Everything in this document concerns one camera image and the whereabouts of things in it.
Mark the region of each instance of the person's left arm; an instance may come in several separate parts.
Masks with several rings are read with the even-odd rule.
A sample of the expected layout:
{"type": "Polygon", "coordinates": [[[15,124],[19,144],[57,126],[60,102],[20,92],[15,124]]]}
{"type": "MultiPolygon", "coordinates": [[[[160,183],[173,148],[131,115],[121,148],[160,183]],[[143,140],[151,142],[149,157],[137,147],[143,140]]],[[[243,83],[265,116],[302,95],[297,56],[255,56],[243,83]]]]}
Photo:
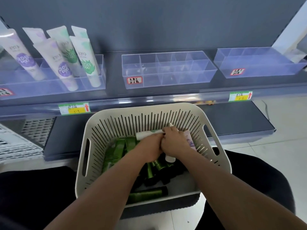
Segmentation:
{"type": "Polygon", "coordinates": [[[84,193],[61,212],[45,230],[113,229],[124,210],[133,183],[146,162],[161,154],[163,134],[143,140],[104,172],[84,193]]]}

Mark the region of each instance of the person's left hand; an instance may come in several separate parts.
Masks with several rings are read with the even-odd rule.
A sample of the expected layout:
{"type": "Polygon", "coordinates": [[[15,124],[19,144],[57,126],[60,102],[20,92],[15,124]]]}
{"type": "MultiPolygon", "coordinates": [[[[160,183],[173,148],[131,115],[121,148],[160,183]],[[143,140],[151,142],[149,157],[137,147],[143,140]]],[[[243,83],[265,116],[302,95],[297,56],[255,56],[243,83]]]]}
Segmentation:
{"type": "Polygon", "coordinates": [[[162,138],[163,133],[152,134],[142,139],[133,150],[144,158],[145,163],[155,161],[162,153],[160,149],[162,138]]]}

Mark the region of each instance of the hand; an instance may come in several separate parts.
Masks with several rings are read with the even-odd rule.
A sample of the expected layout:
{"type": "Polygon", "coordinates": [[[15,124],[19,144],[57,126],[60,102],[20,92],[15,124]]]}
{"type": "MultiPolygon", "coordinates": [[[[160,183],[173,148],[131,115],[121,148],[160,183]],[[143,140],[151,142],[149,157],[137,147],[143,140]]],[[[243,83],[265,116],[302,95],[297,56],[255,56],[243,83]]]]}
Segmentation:
{"type": "Polygon", "coordinates": [[[162,133],[152,134],[142,139],[140,143],[138,143],[138,145],[134,148],[134,150],[137,151],[139,155],[144,157],[144,163],[152,162],[158,159],[162,153],[160,149],[162,138],[162,133]]]}
{"type": "Polygon", "coordinates": [[[165,127],[163,131],[165,135],[161,141],[161,148],[166,155],[177,158],[180,153],[191,149],[183,131],[178,131],[175,126],[165,127]]]}

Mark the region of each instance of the person's right hand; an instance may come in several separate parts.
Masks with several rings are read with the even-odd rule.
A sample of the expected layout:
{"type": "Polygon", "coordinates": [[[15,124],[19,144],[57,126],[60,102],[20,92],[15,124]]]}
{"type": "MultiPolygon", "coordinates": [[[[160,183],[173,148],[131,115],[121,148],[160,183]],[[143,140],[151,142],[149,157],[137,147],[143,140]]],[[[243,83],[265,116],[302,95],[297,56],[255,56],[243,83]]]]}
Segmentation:
{"type": "Polygon", "coordinates": [[[180,153],[185,153],[191,149],[183,131],[178,131],[175,126],[165,127],[163,131],[165,135],[161,141],[161,149],[166,155],[176,158],[180,153]]]}

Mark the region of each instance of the white tile floor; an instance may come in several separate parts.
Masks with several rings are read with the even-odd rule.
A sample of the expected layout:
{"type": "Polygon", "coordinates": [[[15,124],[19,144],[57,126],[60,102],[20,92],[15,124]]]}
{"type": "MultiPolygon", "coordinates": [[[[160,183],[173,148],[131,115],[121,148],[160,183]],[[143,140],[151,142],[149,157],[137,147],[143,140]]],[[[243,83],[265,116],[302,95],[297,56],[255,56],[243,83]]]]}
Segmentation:
{"type": "MultiPolygon", "coordinates": [[[[280,170],[288,179],[296,203],[297,216],[307,222],[307,97],[272,98],[267,104],[270,122],[276,132],[253,143],[223,145],[224,149],[257,156],[280,170]]],[[[262,100],[254,101],[266,115],[262,100]]],[[[40,169],[67,164],[42,161],[0,165],[0,172],[13,168],[40,169]]],[[[202,216],[205,197],[192,207],[121,220],[116,230],[192,230],[202,216]]]]}

